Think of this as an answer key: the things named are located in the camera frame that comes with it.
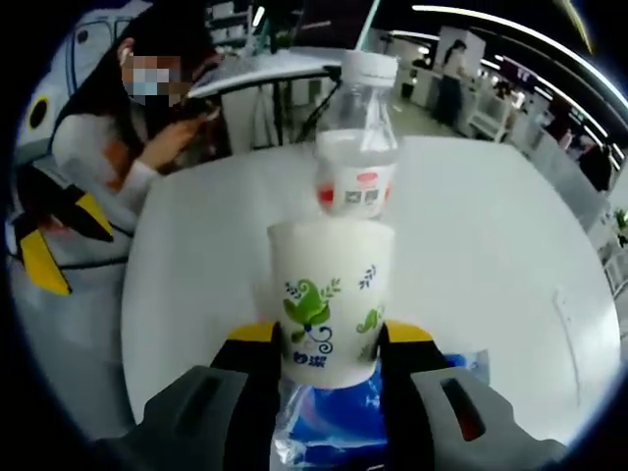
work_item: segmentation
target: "white paper cup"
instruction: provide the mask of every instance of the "white paper cup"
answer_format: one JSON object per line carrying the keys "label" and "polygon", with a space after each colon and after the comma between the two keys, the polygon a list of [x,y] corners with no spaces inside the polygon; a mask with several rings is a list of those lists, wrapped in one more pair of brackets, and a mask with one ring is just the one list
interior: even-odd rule
{"label": "white paper cup", "polygon": [[394,231],[326,218],[269,228],[283,331],[283,374],[302,385],[347,388],[375,371]]}

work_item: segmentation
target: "bottle label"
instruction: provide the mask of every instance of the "bottle label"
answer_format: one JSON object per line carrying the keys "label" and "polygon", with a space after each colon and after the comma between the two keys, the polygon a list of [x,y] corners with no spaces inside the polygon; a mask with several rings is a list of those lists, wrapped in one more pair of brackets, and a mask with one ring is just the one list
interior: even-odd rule
{"label": "bottle label", "polygon": [[377,218],[391,193],[395,167],[336,167],[333,181],[319,186],[319,200],[337,215]]}

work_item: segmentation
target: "black hair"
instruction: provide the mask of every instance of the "black hair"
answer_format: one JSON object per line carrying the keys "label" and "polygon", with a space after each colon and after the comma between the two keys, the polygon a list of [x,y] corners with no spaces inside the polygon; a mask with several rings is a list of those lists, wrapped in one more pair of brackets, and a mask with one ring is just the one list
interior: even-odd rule
{"label": "black hair", "polygon": [[[175,2],[153,5],[129,23],[61,110],[51,142],[57,128],[68,116],[110,115],[116,121],[131,157],[141,153],[144,145],[131,122],[131,101],[122,82],[118,49],[122,41],[132,37],[132,50],[136,56],[179,56],[182,79],[191,81],[191,72],[202,64],[213,48],[205,26],[205,2],[185,0],[180,3],[179,7]],[[163,116],[154,116],[154,113],[146,114],[145,118],[149,138],[167,124]]]}
{"label": "black hair", "polygon": [[466,43],[462,39],[456,39],[455,41],[453,41],[453,45],[449,47],[449,49],[447,49],[447,52],[445,52],[445,60],[443,61],[444,66],[446,66],[449,62],[449,59],[451,59],[451,54],[453,54],[453,51],[459,48],[467,48]]}

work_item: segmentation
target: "plastic bag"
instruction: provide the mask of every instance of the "plastic bag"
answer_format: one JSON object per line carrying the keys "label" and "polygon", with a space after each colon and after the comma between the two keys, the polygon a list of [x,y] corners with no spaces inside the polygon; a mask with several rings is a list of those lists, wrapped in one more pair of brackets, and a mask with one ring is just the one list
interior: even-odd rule
{"label": "plastic bag", "polygon": [[[487,350],[449,353],[445,359],[489,383]],[[282,380],[280,393],[273,442],[284,465],[326,468],[359,460],[366,469],[384,462],[388,440],[380,411],[380,364],[368,381],[352,388],[319,390]]]}

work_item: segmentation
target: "white bottle cap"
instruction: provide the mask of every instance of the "white bottle cap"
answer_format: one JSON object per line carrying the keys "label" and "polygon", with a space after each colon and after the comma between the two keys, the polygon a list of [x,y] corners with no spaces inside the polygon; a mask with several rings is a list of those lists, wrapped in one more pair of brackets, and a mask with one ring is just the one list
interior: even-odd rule
{"label": "white bottle cap", "polygon": [[374,52],[346,51],[342,61],[342,81],[392,87],[398,63],[396,57]]}

